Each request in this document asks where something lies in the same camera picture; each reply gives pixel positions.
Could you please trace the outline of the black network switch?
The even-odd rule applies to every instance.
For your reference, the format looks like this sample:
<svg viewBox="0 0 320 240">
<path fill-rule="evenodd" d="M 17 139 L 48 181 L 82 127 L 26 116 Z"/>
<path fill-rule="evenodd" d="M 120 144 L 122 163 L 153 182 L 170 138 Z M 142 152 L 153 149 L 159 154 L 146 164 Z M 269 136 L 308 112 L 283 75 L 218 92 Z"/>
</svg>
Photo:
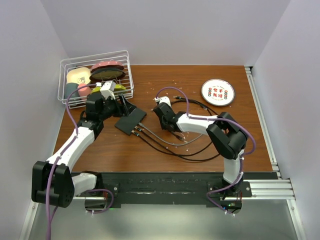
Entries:
<svg viewBox="0 0 320 240">
<path fill-rule="evenodd" d="M 146 117 L 147 113 L 140 108 L 135 108 L 128 116 L 122 116 L 115 127 L 130 136 L 135 127 Z"/>
</svg>

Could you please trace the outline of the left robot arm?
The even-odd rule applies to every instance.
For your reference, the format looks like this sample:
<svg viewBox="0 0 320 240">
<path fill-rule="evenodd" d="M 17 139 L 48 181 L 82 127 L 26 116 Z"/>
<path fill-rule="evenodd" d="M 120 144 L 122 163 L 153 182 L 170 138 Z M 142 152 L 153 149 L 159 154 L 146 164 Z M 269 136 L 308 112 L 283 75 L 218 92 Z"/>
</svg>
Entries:
<svg viewBox="0 0 320 240">
<path fill-rule="evenodd" d="M 105 120 L 128 117 L 136 108 L 122 94 L 116 98 L 104 97 L 98 92 L 90 94 L 69 139 L 46 161 L 33 165 L 31 199 L 47 207 L 66 208 L 74 196 L 84 192 L 99 196 L 104 190 L 99 175 L 85 172 L 72 176 L 72 169 L 86 148 L 97 139 Z"/>
</svg>

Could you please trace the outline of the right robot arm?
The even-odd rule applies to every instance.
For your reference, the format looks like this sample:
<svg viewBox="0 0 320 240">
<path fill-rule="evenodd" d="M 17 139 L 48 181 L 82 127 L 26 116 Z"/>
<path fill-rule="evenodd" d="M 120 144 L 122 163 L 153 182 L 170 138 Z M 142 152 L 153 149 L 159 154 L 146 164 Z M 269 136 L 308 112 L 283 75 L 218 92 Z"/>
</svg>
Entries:
<svg viewBox="0 0 320 240">
<path fill-rule="evenodd" d="M 200 116 L 186 112 L 175 113 L 172 107 L 159 103 L 153 108 L 163 130 L 170 132 L 191 132 L 208 136 L 224 160 L 223 187 L 209 194 L 224 192 L 233 197 L 240 190 L 243 178 L 244 150 L 248 140 L 245 131 L 226 112 L 218 116 Z"/>
</svg>

